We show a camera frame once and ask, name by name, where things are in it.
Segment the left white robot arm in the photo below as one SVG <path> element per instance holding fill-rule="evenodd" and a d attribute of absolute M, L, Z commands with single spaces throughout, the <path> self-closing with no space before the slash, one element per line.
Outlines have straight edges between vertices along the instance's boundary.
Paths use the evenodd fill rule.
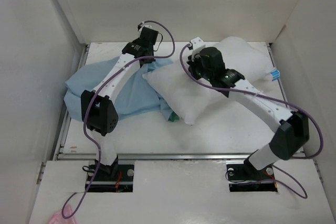
<path fill-rule="evenodd" d="M 133 59 L 144 56 L 154 56 L 154 45 L 159 32 L 150 25 L 141 25 L 139 37 L 122 49 L 117 63 L 112 67 L 106 77 L 91 91 L 85 90 L 80 97 L 81 113 L 84 125 L 88 129 L 87 135 L 103 147 L 102 140 L 111 133 L 119 116 L 115 108 L 115 100 L 126 82 L 145 63 L 152 63 L 154 59 L 141 59 L 129 64 Z"/>

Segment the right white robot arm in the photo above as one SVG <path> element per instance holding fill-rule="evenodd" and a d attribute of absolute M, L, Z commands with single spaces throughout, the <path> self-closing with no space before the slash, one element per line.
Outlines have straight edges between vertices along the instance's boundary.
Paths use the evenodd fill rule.
<path fill-rule="evenodd" d="M 237 70 L 226 68 L 217 48 L 206 47 L 188 56 L 186 63 L 194 79 L 208 81 L 212 88 L 243 105 L 273 131 L 271 141 L 244 160 L 240 174 L 248 180 L 259 180 L 263 170 L 278 160 L 289 160 L 309 140 L 308 117 L 251 94 L 255 87 Z"/>

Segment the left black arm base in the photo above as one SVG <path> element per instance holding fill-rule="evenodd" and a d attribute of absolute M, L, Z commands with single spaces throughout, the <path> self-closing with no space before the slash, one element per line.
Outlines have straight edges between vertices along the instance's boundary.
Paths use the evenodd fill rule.
<path fill-rule="evenodd" d="M 110 166 L 100 165 L 89 186 L 98 161 L 82 167 L 87 173 L 85 189 L 89 193 L 131 193 L 133 192 L 134 164 L 119 164 L 118 158 Z"/>

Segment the light blue pillowcase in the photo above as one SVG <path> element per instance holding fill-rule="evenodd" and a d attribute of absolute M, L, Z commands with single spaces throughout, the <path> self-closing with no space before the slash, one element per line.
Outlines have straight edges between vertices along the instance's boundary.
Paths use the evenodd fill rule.
<path fill-rule="evenodd" d="M 113 58 L 85 65 L 66 81 L 68 90 L 64 102 L 72 119 L 82 121 L 80 100 L 82 92 L 93 90 L 112 70 L 117 61 L 117 58 Z M 179 116 L 173 112 L 167 102 L 142 77 L 145 73 L 171 63 L 169 59 L 157 59 L 153 63 L 144 64 L 126 82 L 114 103 L 119 120 L 152 111 L 160 111 L 168 122 L 179 120 Z"/>

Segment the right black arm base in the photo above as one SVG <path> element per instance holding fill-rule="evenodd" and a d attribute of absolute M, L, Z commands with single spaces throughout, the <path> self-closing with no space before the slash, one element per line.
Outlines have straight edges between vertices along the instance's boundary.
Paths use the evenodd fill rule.
<path fill-rule="evenodd" d="M 277 192 L 273 165 L 256 170 L 243 159 L 226 161 L 225 177 L 230 192 Z"/>

